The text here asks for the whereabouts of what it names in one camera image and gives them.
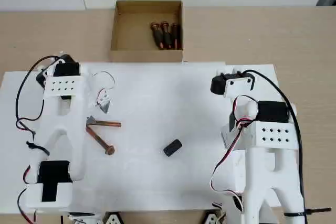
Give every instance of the white foam board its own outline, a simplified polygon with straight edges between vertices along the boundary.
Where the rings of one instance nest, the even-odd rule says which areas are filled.
[[[210,209],[223,195],[210,190],[209,179],[225,152],[221,127],[228,122],[229,100],[210,92],[217,69],[231,71],[224,63],[86,63],[92,72],[109,71],[116,86],[109,92],[112,105],[107,115],[97,110],[100,120],[118,120],[122,127],[95,128],[115,146],[108,156],[88,135],[87,171],[74,183],[72,211],[132,211]],[[273,65],[243,66],[267,75],[277,83]],[[15,98],[25,72],[7,72],[0,89],[0,213],[18,212],[16,199],[25,187],[22,174],[29,163],[27,132],[15,127]],[[256,77],[252,95],[256,99],[279,100],[276,91]],[[20,115],[36,116],[42,88],[28,79],[19,101]],[[35,129],[38,123],[31,124]],[[174,139],[183,147],[171,157],[162,149]],[[61,138],[51,159],[66,159],[70,151]],[[215,185],[243,190],[241,153],[235,151],[219,169]],[[269,202],[278,205],[275,194]]]

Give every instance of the black cable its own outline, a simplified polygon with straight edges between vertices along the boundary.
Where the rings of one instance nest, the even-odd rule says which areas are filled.
[[[23,210],[21,209],[21,206],[20,206],[20,198],[22,196],[22,194],[27,190],[27,188],[23,189],[21,191],[21,193],[19,194],[19,196],[17,197],[17,208],[19,209],[22,217],[29,223],[29,224],[33,224],[33,222],[28,218],[28,216],[25,214],[25,212],[23,212]]]
[[[24,130],[24,131],[29,131],[29,132],[31,132],[31,135],[32,135],[32,137],[33,137],[33,141],[34,141],[34,137],[35,137],[35,131],[33,131],[33,130],[31,130],[29,127],[27,127],[21,120],[28,120],[28,121],[36,121],[36,120],[38,120],[38,119],[41,117],[42,112],[43,112],[43,108],[44,108],[44,100],[42,101],[41,111],[40,111],[39,115],[38,115],[36,118],[34,118],[34,119],[30,119],[30,118],[26,118],[26,117],[21,117],[21,118],[19,117],[19,115],[18,115],[19,98],[20,98],[20,94],[21,94],[22,88],[23,88],[25,82],[27,81],[27,79],[28,79],[30,73],[33,71],[33,69],[34,69],[40,62],[42,62],[42,61],[44,61],[44,60],[46,60],[46,59],[49,59],[49,58],[54,58],[55,60],[58,60],[58,59],[59,59],[58,56],[54,56],[54,55],[45,56],[45,57],[39,59],[39,60],[38,60],[38,61],[37,61],[37,62],[36,62],[36,63],[29,69],[29,71],[28,71],[27,74],[25,75],[25,77],[24,77],[24,79],[23,79],[23,81],[22,81],[22,83],[21,83],[21,85],[20,85],[20,87],[19,87],[19,89],[18,89],[18,91],[17,91],[17,94],[16,94],[16,100],[15,100],[15,116],[16,116],[16,123],[15,123],[15,125],[16,125],[16,127],[17,127],[18,129],[20,129],[20,130]],[[27,144],[28,144],[28,147],[29,147],[29,148],[38,148],[38,149],[44,151],[47,155],[49,155],[49,152],[48,152],[45,148],[43,148],[43,147],[41,147],[41,146],[38,146],[38,145],[35,145],[35,144],[33,144],[33,143],[30,143],[30,142],[28,142],[28,141],[27,141]],[[26,170],[24,171],[24,173],[23,173],[23,181],[24,181],[25,184],[28,184],[28,182],[26,181],[26,176],[27,176],[27,173],[29,172],[29,170],[30,170],[30,165],[27,167],[27,169],[26,169]],[[23,194],[26,190],[27,190],[27,188],[23,189],[23,190],[21,191],[21,193],[19,194],[19,196],[17,197],[17,208],[19,209],[19,211],[20,211],[21,215],[23,216],[23,218],[24,218],[29,224],[33,224],[33,222],[28,218],[28,216],[25,214],[25,212],[23,212],[23,210],[21,209],[21,206],[20,206],[20,198],[21,198],[22,194]]]
[[[302,151],[302,139],[301,139],[301,132],[300,132],[299,123],[298,123],[298,120],[297,120],[297,118],[295,116],[294,109],[293,109],[292,105],[290,104],[290,102],[289,102],[288,98],[286,97],[286,95],[267,76],[263,75],[262,73],[260,73],[260,72],[258,72],[256,70],[253,70],[253,69],[245,70],[243,72],[243,74],[245,74],[247,72],[256,73],[257,75],[261,76],[266,81],[268,81],[278,91],[278,93],[282,96],[282,98],[284,99],[284,101],[285,101],[285,103],[286,103],[286,105],[287,105],[287,107],[289,109],[289,112],[290,112],[290,114],[291,114],[291,116],[293,118],[294,126],[295,126],[295,129],[296,129],[296,135],[297,135],[297,139],[298,139],[298,146],[299,146],[299,180],[300,180],[300,192],[302,194],[303,209],[305,211],[306,210],[306,201],[305,201],[305,191],[304,191],[304,188],[303,188],[303,151]],[[307,224],[308,223],[307,216],[305,216],[304,218],[305,218],[304,222]]]
[[[34,141],[34,137],[35,137],[35,132],[33,130],[31,130],[29,127],[27,127],[23,122],[21,122],[21,120],[28,120],[27,118],[20,118],[19,115],[18,115],[18,110],[19,110],[19,98],[20,98],[20,94],[21,94],[21,91],[22,91],[22,88],[25,84],[25,82],[27,81],[30,73],[33,71],[33,69],[42,61],[46,60],[46,59],[50,59],[50,58],[54,58],[55,60],[58,60],[59,57],[58,56],[55,56],[55,55],[49,55],[49,56],[45,56],[41,59],[39,59],[36,63],[33,64],[33,66],[29,69],[29,71],[27,72],[26,76],[24,77],[18,91],[17,91],[17,95],[16,95],[16,100],[15,100],[15,116],[16,116],[16,120],[17,120],[17,123],[16,123],[16,127],[20,130],[26,130],[26,131],[29,131],[31,132],[32,134],[32,137],[33,137],[33,141]],[[41,112],[40,112],[40,115],[42,114],[42,110],[43,110],[43,105],[44,105],[44,101],[42,103],[42,109],[41,109]]]

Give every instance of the cardboard box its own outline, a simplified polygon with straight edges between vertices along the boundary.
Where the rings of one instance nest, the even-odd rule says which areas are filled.
[[[117,0],[111,43],[113,62],[181,62],[183,50],[159,50],[150,24],[167,21],[181,25],[180,0]]]

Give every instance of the wooden table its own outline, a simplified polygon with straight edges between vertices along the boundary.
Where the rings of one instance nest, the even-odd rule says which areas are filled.
[[[109,61],[112,20],[113,10],[0,13],[1,76],[62,50],[78,61]],[[275,64],[282,90],[298,109],[307,207],[336,210],[335,24],[335,7],[188,7],[183,25],[186,61]],[[199,211],[123,214],[125,224],[197,223],[201,216]],[[334,223],[335,217],[332,212],[309,220]],[[24,223],[16,216],[0,219]]]

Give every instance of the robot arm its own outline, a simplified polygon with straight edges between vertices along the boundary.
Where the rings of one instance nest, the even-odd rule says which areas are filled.
[[[266,79],[285,102],[257,101],[251,97],[256,81],[251,73]],[[255,70],[220,73],[212,79],[211,91],[233,101],[230,124],[223,127],[222,132],[225,144],[230,146],[228,151],[233,148],[246,153],[246,186],[242,195],[244,208],[239,220],[234,223],[259,224],[260,210],[266,204],[265,196],[269,189],[277,194],[286,223],[305,223],[308,213],[302,189],[302,163],[297,164],[297,155],[302,156],[302,145],[295,107],[271,80]],[[239,97],[246,98],[244,105],[237,105]],[[266,166],[266,154],[269,152],[275,155],[274,170]]]
[[[72,202],[72,182],[84,177],[90,76],[69,55],[63,55],[37,76],[44,88],[44,109],[34,140],[39,148],[32,151],[30,161],[31,184],[26,192],[29,208],[66,210]],[[48,161],[48,152],[62,135],[72,147],[71,160]]]

